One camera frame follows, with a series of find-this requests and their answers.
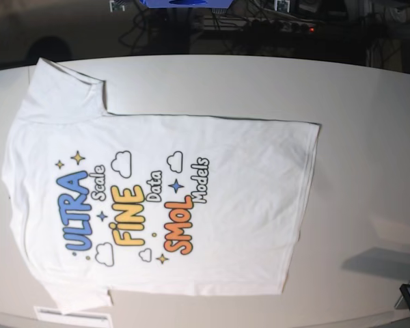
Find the t-shirt sleeve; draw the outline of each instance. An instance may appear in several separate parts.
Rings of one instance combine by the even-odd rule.
[[[69,124],[102,116],[103,81],[40,59],[17,118]]]
[[[43,285],[62,314],[112,306],[111,297],[105,288],[55,282],[43,282]]]

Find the yellow star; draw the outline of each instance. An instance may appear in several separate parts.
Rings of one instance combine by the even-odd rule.
[[[58,161],[55,165],[58,166],[59,169],[61,169],[61,167],[64,166],[64,164],[61,161]]]
[[[157,260],[160,260],[161,261],[161,264],[164,264],[164,262],[165,261],[168,261],[169,259],[168,258],[166,258],[165,256],[164,256],[164,254],[161,254],[161,256],[159,257],[159,258],[156,258]]]
[[[79,165],[79,163],[85,159],[85,157],[82,157],[79,152],[76,153],[76,155],[74,157],[71,157],[71,159],[74,159],[77,162],[77,165]]]

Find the blue object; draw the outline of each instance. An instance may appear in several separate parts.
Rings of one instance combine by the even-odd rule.
[[[228,8],[233,0],[140,0],[149,8]]]

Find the sparkle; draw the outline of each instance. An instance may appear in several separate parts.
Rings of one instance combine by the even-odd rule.
[[[85,157],[82,157],[79,152],[76,152],[76,155],[74,155],[73,157],[71,157],[71,159],[74,159],[77,163],[77,165],[79,165],[79,163],[85,159]]]
[[[105,220],[108,216],[106,216],[105,214],[103,214],[103,211],[102,212],[100,212],[100,214],[99,215],[96,215],[100,220],[102,220],[102,222],[103,222],[103,220]]]
[[[61,161],[58,161],[55,165],[58,166],[59,169],[61,169],[64,166],[64,164]]]
[[[175,193],[178,193],[178,189],[179,189],[179,188],[184,188],[184,186],[181,186],[181,185],[178,183],[178,179],[175,180],[175,183],[174,183],[174,184],[169,184],[169,187],[173,188],[173,189],[175,190]]]
[[[156,258],[157,260],[161,261],[161,264],[164,264],[165,261],[168,261],[169,259],[164,256],[164,254],[161,254],[159,258]]]

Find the white table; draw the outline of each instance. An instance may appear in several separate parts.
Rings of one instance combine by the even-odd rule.
[[[224,113],[322,124],[310,200],[282,296],[114,292],[115,306],[100,311],[113,314],[115,328],[372,327],[409,316],[393,306],[410,276],[410,75],[230,56],[125,57],[66,66],[107,80],[114,113]],[[0,170],[32,70],[0,72]],[[0,181],[0,312],[34,317],[34,305],[54,304],[18,253],[10,215]]]

